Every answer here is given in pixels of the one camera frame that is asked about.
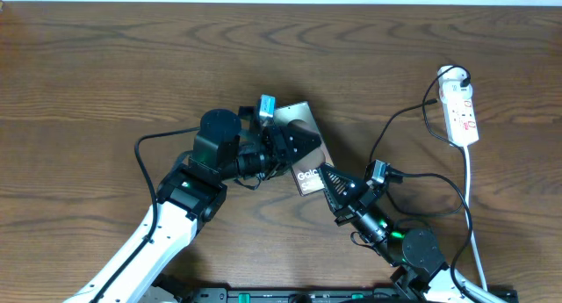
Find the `power strip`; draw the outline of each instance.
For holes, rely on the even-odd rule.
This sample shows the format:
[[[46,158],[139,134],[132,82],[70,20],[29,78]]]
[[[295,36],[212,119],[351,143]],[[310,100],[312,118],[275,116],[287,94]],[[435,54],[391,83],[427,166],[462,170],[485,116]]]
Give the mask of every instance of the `power strip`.
[[[451,66],[443,66],[437,71],[441,75]],[[461,87],[461,81],[468,74],[461,68],[453,68],[439,77],[439,97],[445,113],[445,125],[449,141],[464,147],[479,139],[476,117],[472,107],[472,85]]]

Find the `brown tabletop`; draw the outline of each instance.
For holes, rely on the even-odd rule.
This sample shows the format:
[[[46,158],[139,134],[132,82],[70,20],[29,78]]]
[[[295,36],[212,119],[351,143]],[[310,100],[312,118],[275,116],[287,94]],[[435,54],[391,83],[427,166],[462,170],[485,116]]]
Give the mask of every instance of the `brown tabletop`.
[[[472,72],[472,213],[488,283],[522,301],[562,300],[562,9],[59,3],[0,15],[0,300],[61,301],[107,263],[150,204],[133,155],[143,134],[261,94],[307,100],[336,166],[362,175],[385,122],[420,103],[448,63]],[[440,105],[429,118],[443,133]],[[143,144],[155,183],[192,140]],[[398,117],[375,156],[463,183],[461,155],[420,111]],[[291,176],[258,191],[227,185],[168,273],[239,287],[372,286],[392,274]],[[411,211],[458,203],[439,180],[407,180],[393,195]],[[465,216],[431,225],[450,261]],[[478,283],[469,249],[458,268]]]

